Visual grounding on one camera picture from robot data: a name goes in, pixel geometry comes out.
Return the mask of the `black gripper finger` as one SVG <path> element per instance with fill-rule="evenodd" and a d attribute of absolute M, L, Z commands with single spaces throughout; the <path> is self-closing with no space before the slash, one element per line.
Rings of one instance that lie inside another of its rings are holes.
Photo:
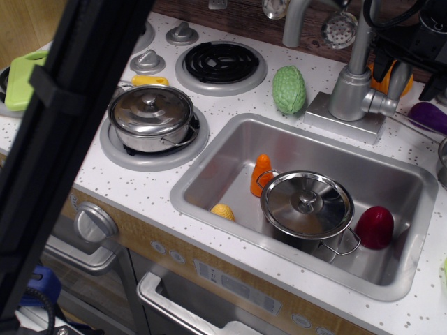
<path fill-rule="evenodd" d="M 390 74 L 395 58 L 383 50 L 375 51 L 373 78 L 376 81 L 383 81 Z"/>
<path fill-rule="evenodd" d="M 446 89 L 446 72 L 434 73 L 426 82 L 418 97 L 419 101 L 430 101 Z"/>

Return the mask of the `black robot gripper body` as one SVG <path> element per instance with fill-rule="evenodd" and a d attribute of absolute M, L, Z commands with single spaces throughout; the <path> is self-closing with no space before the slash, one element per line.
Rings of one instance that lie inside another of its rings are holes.
<path fill-rule="evenodd" d="M 376 32 L 374 53 L 383 50 L 431 75 L 446 72 L 445 6 L 413 6 L 387 22 L 370 17 L 369 26 Z"/>

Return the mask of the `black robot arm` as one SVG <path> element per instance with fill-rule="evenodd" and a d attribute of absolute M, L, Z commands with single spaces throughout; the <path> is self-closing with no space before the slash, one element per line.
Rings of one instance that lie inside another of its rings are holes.
<path fill-rule="evenodd" d="M 363 17 L 376 32 L 373 78 L 380 82 L 398 61 L 431 74 L 419 95 L 430 101 L 446 90 L 446 2 L 417 1 L 387 22 L 371 16 L 372 1 L 363 4 Z"/>

